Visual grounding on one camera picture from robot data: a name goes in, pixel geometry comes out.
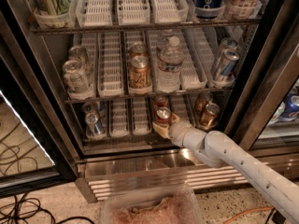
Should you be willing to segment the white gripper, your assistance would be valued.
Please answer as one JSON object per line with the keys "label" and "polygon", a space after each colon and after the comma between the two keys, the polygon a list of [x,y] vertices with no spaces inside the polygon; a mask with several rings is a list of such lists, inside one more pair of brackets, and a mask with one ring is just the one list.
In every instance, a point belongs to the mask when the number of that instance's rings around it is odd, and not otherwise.
{"label": "white gripper", "polygon": [[171,114],[171,126],[161,126],[155,122],[152,123],[154,131],[159,134],[162,138],[169,139],[170,141],[178,146],[184,147],[183,141],[186,133],[192,128],[192,125],[187,121],[180,121],[180,118],[175,113]]}

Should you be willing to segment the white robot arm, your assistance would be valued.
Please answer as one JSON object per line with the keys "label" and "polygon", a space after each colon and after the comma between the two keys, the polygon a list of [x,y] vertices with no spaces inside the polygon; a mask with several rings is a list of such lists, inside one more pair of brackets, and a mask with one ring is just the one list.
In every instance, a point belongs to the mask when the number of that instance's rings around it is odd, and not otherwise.
{"label": "white robot arm", "polygon": [[292,224],[299,224],[299,187],[289,179],[257,160],[226,134],[208,133],[181,120],[174,113],[156,118],[153,129],[177,147],[190,150],[209,167],[231,165]]}

